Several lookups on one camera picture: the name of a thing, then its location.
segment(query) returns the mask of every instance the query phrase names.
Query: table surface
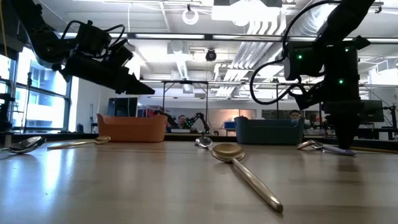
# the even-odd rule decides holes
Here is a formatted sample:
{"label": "table surface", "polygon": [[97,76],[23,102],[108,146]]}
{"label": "table surface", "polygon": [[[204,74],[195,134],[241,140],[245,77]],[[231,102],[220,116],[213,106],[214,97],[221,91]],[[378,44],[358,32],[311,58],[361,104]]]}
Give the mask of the table surface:
{"label": "table surface", "polygon": [[108,143],[0,153],[0,223],[398,220],[398,155],[243,148],[242,163],[280,199],[283,214],[263,202],[231,164],[193,142]]}

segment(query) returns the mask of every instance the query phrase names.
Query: person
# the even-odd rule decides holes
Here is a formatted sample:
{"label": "person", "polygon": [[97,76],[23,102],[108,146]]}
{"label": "person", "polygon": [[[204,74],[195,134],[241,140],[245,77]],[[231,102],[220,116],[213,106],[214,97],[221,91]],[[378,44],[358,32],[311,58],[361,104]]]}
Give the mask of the person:
{"label": "person", "polygon": [[301,117],[300,111],[292,110],[290,112],[290,119],[300,119],[300,117]]}
{"label": "person", "polygon": [[191,132],[196,131],[196,128],[193,126],[191,128],[187,128],[185,126],[185,120],[187,120],[187,117],[185,115],[180,115],[177,118],[177,124],[178,126],[172,126],[171,124],[167,123],[167,126],[171,129],[189,129]]}

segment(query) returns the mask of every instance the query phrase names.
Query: security camera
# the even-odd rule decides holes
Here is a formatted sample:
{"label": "security camera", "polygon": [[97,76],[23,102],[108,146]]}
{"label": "security camera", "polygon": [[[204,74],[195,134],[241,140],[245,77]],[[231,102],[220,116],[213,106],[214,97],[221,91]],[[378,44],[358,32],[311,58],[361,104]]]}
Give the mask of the security camera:
{"label": "security camera", "polygon": [[206,61],[214,62],[217,58],[217,54],[214,49],[208,49],[206,54]]}

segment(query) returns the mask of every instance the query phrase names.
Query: orange bin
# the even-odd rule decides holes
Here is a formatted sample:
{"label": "orange bin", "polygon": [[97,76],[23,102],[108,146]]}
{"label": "orange bin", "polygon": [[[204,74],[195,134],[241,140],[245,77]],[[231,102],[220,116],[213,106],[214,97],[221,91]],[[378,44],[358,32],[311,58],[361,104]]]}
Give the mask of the orange bin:
{"label": "orange bin", "polygon": [[100,136],[111,136],[116,142],[161,142],[164,140],[167,117],[115,117],[97,114]]}

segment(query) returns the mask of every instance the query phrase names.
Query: blue bin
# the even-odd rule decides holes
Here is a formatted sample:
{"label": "blue bin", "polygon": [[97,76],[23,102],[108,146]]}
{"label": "blue bin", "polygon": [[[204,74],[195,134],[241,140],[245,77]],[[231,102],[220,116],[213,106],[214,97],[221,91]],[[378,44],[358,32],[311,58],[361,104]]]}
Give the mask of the blue bin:
{"label": "blue bin", "polygon": [[236,139],[240,144],[298,145],[303,139],[304,120],[253,120],[237,117]]}

